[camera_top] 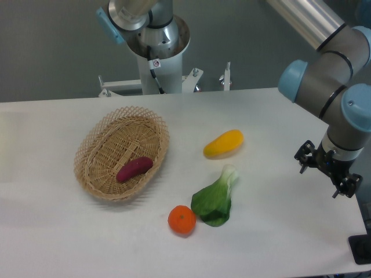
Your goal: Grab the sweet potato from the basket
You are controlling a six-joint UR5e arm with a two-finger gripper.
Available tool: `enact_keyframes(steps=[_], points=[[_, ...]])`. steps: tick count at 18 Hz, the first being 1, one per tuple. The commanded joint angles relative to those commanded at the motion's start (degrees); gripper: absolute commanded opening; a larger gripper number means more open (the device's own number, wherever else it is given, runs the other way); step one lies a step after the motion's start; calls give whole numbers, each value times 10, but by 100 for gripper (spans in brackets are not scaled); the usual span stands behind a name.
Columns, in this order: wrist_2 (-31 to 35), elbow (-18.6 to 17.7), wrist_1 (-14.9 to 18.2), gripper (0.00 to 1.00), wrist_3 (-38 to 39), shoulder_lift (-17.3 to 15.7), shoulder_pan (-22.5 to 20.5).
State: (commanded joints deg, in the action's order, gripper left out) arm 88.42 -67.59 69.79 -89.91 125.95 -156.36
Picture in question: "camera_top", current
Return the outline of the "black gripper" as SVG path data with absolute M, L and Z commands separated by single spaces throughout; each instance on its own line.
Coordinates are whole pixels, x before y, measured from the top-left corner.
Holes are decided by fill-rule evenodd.
M 301 167 L 300 174 L 303 174 L 307 168 L 317 168 L 331 179 L 336 187 L 332 196 L 334 199 L 338 195 L 352 198 L 363 181 L 361 175 L 349 174 L 354 160 L 337 160 L 334 158 L 333 151 L 316 150 L 315 145 L 310 140 L 307 140 L 298 149 L 294 158 Z

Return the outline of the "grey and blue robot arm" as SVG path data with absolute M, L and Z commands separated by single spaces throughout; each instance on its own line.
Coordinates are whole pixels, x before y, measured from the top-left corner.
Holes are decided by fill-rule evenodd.
M 305 142 L 295 159 L 328 176 L 337 195 L 352 197 L 362 177 L 349 169 L 370 141 L 370 86 L 347 83 L 370 63 L 370 29 L 348 27 L 323 1 L 270 5 L 321 55 L 311 65 L 292 62 L 278 82 L 282 95 L 328 125 L 320 145 Z M 172 1 L 109 1 L 96 17 L 107 36 L 136 55 L 144 94 L 195 90 L 201 71 L 182 76 L 190 35 Z

